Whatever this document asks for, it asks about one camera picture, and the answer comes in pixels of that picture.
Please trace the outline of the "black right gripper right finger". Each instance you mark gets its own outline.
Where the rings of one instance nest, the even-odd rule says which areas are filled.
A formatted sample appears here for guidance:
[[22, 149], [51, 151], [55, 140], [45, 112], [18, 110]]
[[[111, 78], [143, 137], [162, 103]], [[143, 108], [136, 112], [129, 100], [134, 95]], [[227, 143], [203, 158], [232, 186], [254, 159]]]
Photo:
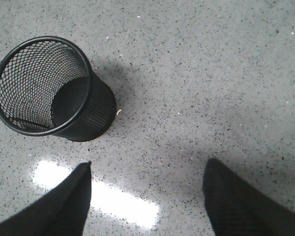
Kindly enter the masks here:
[[295, 213], [211, 158], [204, 172], [205, 209], [217, 236], [295, 236]]

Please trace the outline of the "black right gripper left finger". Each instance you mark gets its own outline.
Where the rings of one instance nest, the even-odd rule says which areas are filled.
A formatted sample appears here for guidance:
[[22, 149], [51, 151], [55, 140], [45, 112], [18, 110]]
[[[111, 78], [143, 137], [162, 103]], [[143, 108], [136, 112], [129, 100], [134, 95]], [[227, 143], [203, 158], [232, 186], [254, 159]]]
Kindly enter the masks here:
[[81, 236], [91, 200], [91, 163], [79, 164], [57, 187], [0, 223], [0, 236]]

